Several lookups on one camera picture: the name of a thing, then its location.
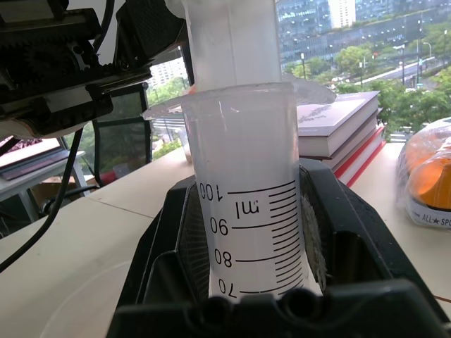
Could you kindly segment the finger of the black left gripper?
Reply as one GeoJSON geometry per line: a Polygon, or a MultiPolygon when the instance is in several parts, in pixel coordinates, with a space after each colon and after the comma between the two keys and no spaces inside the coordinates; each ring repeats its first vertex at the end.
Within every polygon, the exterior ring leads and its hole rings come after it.
{"type": "Polygon", "coordinates": [[[125,0],[116,20],[113,64],[119,68],[148,66],[187,41],[185,19],[172,14],[165,0],[125,0]]]}

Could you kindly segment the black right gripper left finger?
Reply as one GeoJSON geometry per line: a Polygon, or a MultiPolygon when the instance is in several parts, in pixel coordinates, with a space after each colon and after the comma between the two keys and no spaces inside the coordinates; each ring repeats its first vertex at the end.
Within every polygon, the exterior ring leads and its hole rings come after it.
{"type": "Polygon", "coordinates": [[[197,185],[171,187],[141,236],[118,307],[199,304],[209,297],[210,262],[197,185]]]}

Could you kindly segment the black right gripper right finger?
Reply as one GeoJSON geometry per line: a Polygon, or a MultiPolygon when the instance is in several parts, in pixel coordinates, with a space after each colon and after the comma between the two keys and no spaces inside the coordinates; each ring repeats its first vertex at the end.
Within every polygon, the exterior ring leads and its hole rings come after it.
{"type": "Polygon", "coordinates": [[[405,255],[367,202],[320,161],[299,160],[299,178],[307,262],[322,292],[405,277],[405,255]]]}

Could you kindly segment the large clear plastic syringe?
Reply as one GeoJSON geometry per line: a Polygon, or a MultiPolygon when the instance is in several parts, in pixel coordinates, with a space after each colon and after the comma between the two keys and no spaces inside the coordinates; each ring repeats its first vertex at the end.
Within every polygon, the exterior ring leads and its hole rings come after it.
{"type": "Polygon", "coordinates": [[[282,79],[277,0],[164,0],[185,20],[195,91],[144,112],[184,117],[209,250],[210,293],[303,287],[297,109],[334,94],[282,79]]]}

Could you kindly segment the red cover book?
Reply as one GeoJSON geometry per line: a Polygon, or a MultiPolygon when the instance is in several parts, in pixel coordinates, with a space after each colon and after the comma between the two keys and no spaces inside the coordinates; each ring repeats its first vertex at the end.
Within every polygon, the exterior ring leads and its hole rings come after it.
{"type": "Polygon", "coordinates": [[[383,126],[379,127],[370,139],[334,171],[335,177],[347,187],[351,187],[357,181],[359,176],[385,146],[384,129],[383,126]]]}

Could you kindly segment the white cover book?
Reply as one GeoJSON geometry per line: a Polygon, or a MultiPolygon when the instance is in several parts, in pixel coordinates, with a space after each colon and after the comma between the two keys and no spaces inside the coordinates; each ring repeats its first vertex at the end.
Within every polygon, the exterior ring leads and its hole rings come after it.
{"type": "Polygon", "coordinates": [[[367,121],[356,132],[354,132],[330,158],[313,157],[313,159],[327,165],[332,171],[337,170],[352,154],[354,154],[376,133],[378,126],[377,117],[380,112],[381,109],[378,109],[373,115],[371,115],[367,121]]]}

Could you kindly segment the black mesh office chair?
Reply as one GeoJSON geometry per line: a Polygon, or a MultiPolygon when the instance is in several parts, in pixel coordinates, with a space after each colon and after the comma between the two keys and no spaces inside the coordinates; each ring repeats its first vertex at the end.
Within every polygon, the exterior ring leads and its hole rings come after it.
{"type": "Polygon", "coordinates": [[[147,89],[143,82],[111,92],[113,110],[92,121],[94,176],[101,187],[152,161],[152,125],[142,117],[147,89]]]}

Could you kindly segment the orange item in plastic bag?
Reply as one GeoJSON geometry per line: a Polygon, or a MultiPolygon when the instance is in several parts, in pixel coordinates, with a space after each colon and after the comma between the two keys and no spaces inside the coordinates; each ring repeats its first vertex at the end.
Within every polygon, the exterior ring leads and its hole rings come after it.
{"type": "Polygon", "coordinates": [[[451,230],[451,117],[411,136],[395,173],[395,205],[417,225],[451,230]]]}

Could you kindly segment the grey cover book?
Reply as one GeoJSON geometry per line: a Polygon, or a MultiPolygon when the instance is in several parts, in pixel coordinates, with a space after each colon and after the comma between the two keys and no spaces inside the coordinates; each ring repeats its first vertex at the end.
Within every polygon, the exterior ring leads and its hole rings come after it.
{"type": "Polygon", "coordinates": [[[339,94],[331,104],[297,107],[299,156],[333,158],[350,140],[376,128],[378,91],[339,94]]]}

